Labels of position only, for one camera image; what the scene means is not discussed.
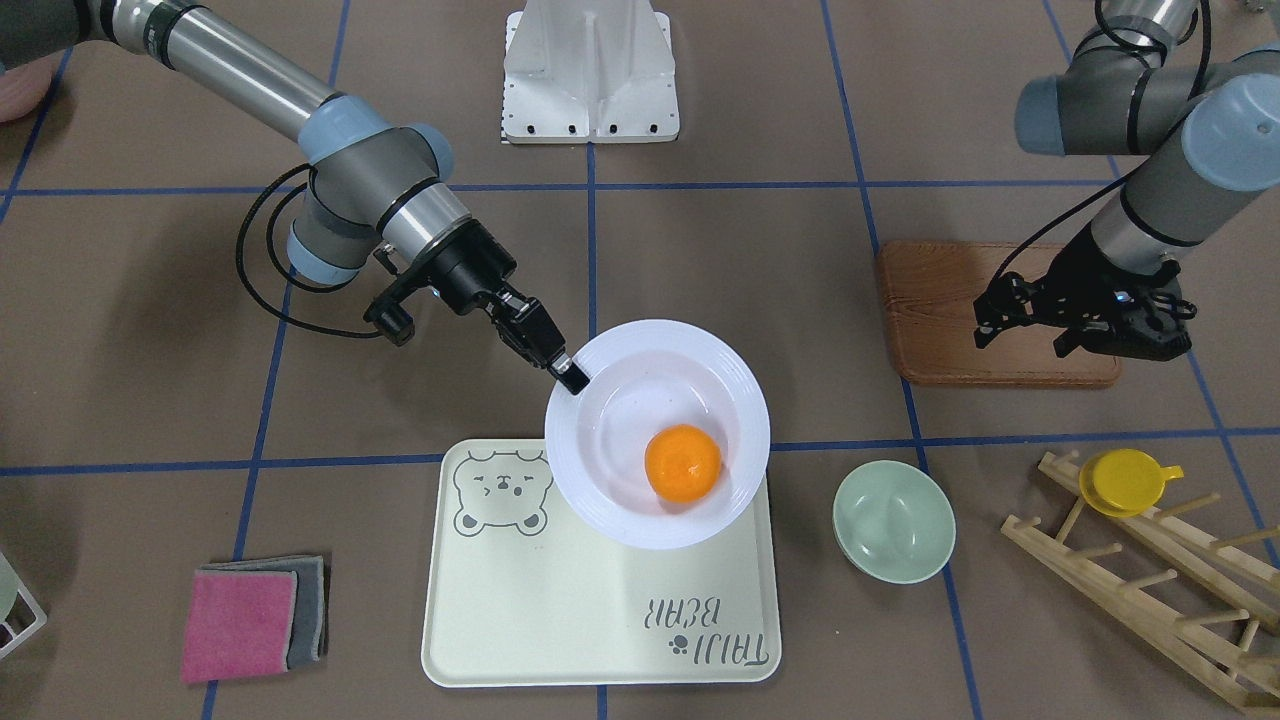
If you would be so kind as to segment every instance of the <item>tiled floor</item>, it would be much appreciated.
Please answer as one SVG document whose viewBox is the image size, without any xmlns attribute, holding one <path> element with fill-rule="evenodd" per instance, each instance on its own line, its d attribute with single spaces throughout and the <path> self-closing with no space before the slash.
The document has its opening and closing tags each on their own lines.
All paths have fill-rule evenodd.
<svg viewBox="0 0 1280 720">
<path fill-rule="evenodd" d="M 498 143 L 502 26 L 520 5 L 214 4 L 390 119 L 440 127 L 460 196 L 572 346 L 666 316 L 741 352 L 773 418 L 777 674 L 745 687 L 431 684 L 417 651 L 440 455 L 465 438 L 539 437 L 550 380 L 483 319 L 429 297 L 415 299 L 404 348 L 261 313 L 232 242 L 253 188 L 297 151 L 104 45 L 69 55 L 45 113 L 0 126 L 0 547 L 50 614 L 0 662 L 0 717 L 1236 716 L 997 527 L 1009 512 L 1065 514 L 1065 493 L 1030 471 L 1044 450 L 1125 445 L 1188 470 L 1171 502 L 1224 496 L 1196 515 L 1210 532 L 1280 523 L 1267 380 L 1280 195 L 1188 261 L 1194 359 L 1126 363 L 1101 392 L 961 391 L 904 386 L 883 345 L 881 243 L 1016 241 L 1132 167 L 1028 156 L 1014 141 L 1018 92 L 1065 67 L 1091 1 L 655 3 L 672 18 L 682 135 L 605 147 Z M 1266 17 L 1215 8 L 1216 58 L 1275 40 Z M 380 286 L 365 277 L 289 304 L 358 328 Z M 840 479 L 882 457 L 925 466 L 956 509 L 955 557 L 922 585 L 860 574 L 828 530 Z M 1093 519 L 1078 533 L 1116 539 Z M 291 552 L 332 565 L 325 661 L 183 687 L 191 571 Z M 1157 568 L 1138 553 L 1106 564 Z M 1158 592 L 1188 611 L 1206 603 Z"/>
</svg>

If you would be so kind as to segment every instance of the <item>yellow mug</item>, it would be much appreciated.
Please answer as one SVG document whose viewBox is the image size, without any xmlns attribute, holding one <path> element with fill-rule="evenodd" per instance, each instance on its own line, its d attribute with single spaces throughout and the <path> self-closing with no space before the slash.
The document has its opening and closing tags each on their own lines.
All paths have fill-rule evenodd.
<svg viewBox="0 0 1280 720">
<path fill-rule="evenodd" d="M 1165 483 L 1181 477 L 1180 466 L 1161 468 L 1140 450 L 1111 450 L 1080 468 L 1080 496 L 1103 515 L 1132 518 L 1165 495 Z"/>
</svg>

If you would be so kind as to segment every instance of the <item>orange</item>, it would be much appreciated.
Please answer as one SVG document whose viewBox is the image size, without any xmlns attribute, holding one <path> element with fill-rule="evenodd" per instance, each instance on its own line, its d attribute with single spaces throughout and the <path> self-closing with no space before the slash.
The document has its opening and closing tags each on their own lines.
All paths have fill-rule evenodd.
<svg viewBox="0 0 1280 720">
<path fill-rule="evenodd" d="M 644 470 L 663 500 L 692 502 L 719 478 L 719 447 L 692 425 L 672 425 L 653 436 L 644 451 Z"/>
</svg>

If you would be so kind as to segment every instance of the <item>brown wooden board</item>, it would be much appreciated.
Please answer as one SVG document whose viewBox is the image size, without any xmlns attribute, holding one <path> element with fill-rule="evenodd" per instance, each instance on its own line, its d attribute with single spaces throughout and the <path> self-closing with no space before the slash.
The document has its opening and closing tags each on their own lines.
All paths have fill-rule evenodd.
<svg viewBox="0 0 1280 720">
<path fill-rule="evenodd" d="M 893 241 L 878 258 L 881 299 L 893 368 L 911 383 L 1106 388 L 1120 360 L 1076 350 L 1053 354 L 1061 331 L 1012 328 L 986 350 L 973 342 L 973 301 L 1014 250 L 986 242 Z M 1030 247 L 1010 269 L 1041 277 L 1061 247 Z"/>
</svg>

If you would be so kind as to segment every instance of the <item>blue joint cap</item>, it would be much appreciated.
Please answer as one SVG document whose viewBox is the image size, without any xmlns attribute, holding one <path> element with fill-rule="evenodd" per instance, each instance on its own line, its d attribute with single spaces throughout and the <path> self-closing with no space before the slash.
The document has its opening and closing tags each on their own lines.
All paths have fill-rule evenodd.
<svg viewBox="0 0 1280 720">
<path fill-rule="evenodd" d="M 1249 50 L 1244 55 L 1240 55 L 1240 58 L 1244 58 L 1245 55 L 1252 55 L 1254 53 L 1280 53 L 1280 40 L 1276 40 L 1274 42 L 1267 42 L 1266 45 L 1258 45 L 1253 50 Z"/>
<path fill-rule="evenodd" d="M 1057 76 L 1027 83 L 1014 114 L 1018 146 L 1037 155 L 1066 155 L 1062 119 L 1057 114 Z"/>
<path fill-rule="evenodd" d="M 449 182 L 449 177 L 453 176 L 453 147 L 449 146 L 449 141 L 445 140 L 444 133 L 426 123 L 413 123 L 408 128 L 421 135 L 422 140 L 431 146 L 440 182 Z"/>
<path fill-rule="evenodd" d="M 360 274 L 360 268 L 339 268 L 316 258 L 298 240 L 292 224 L 289 225 L 289 241 L 284 249 L 289 254 L 289 263 L 293 268 L 314 283 L 342 284 Z"/>
<path fill-rule="evenodd" d="M 1219 187 L 1280 184 L 1280 77 L 1233 78 L 1192 110 L 1181 142 L 1192 169 Z"/>
<path fill-rule="evenodd" d="M 355 95 L 343 95 L 321 105 L 298 133 L 298 146 L 315 165 L 343 147 L 372 137 L 392 126 Z"/>
</svg>

